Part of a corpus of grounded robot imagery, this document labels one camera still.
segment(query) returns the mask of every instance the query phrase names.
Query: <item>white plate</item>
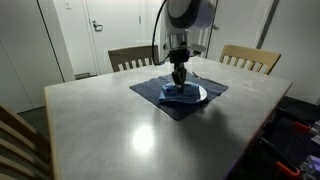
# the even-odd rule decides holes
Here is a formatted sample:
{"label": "white plate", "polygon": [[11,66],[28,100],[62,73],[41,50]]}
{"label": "white plate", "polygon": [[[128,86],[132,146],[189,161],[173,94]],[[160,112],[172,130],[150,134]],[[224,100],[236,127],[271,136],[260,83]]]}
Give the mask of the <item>white plate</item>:
{"label": "white plate", "polygon": [[202,86],[200,86],[199,85],[199,92],[200,92],[200,98],[197,100],[197,101],[195,101],[195,102],[180,102],[180,103],[184,103],[184,104],[196,104],[196,103],[200,103],[200,102],[202,102],[203,100],[205,100],[206,98],[207,98],[207,91],[202,87]]}

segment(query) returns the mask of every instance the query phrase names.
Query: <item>gray tabletop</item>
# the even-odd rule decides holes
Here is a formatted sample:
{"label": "gray tabletop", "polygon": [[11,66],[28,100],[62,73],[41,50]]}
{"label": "gray tabletop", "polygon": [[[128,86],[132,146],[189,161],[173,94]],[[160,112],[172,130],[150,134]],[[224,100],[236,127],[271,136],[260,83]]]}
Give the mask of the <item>gray tabletop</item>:
{"label": "gray tabletop", "polygon": [[189,72],[229,86],[182,121],[129,89],[172,72],[143,67],[45,88],[61,179],[223,179],[291,82],[202,58]]}

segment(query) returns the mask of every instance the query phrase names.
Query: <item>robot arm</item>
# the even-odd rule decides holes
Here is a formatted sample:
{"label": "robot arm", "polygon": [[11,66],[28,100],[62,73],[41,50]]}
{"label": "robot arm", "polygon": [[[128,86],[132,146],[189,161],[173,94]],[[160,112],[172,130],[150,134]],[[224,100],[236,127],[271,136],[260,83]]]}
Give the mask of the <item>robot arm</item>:
{"label": "robot arm", "polygon": [[166,4],[166,47],[170,63],[174,64],[172,78],[181,91],[187,72],[184,63],[190,57],[187,29],[204,29],[212,23],[213,17],[214,7],[209,0],[168,0]]}

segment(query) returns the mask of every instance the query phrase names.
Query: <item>chair backrest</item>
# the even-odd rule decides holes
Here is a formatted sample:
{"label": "chair backrest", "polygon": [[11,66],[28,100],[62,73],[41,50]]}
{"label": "chair backrest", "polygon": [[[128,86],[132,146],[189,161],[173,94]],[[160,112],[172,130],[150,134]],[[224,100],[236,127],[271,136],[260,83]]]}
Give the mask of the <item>chair backrest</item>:
{"label": "chair backrest", "polygon": [[269,75],[281,54],[242,46],[225,45],[219,62],[223,63],[225,56],[227,56],[226,64],[230,65],[231,63],[233,66],[238,66],[241,61],[240,68],[247,67],[250,71],[260,72],[265,65],[267,67],[264,74]]}
{"label": "chair backrest", "polygon": [[[152,65],[152,47],[135,46],[120,49],[111,49],[108,51],[112,69],[114,72],[120,71],[119,65],[123,70],[133,69],[140,66]],[[154,46],[154,61],[159,62],[158,46]]]}
{"label": "chair backrest", "polygon": [[0,179],[10,176],[28,179],[48,179],[50,169],[49,141],[19,115],[0,104]]}

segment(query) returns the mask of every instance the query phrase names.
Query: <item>blue towel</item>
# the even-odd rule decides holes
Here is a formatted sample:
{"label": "blue towel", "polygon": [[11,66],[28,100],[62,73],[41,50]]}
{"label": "blue towel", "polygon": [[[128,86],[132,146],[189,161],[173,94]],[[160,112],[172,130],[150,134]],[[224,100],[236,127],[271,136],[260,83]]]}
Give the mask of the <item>blue towel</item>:
{"label": "blue towel", "polygon": [[183,93],[178,92],[178,87],[173,84],[166,84],[162,86],[160,92],[159,102],[180,102],[180,103],[198,103],[200,99],[199,85],[194,83],[186,83],[183,86]]}
{"label": "blue towel", "polygon": [[221,93],[228,89],[228,86],[197,79],[188,72],[186,80],[202,86],[207,91],[207,99],[200,103],[194,104],[172,101],[160,103],[159,94],[162,91],[162,87],[170,82],[173,82],[171,74],[160,76],[158,78],[152,78],[149,81],[130,86],[130,89],[140,94],[142,97],[150,101],[152,104],[177,121],[184,119],[201,108],[204,108],[209,101],[214,99],[216,96],[220,96]]}

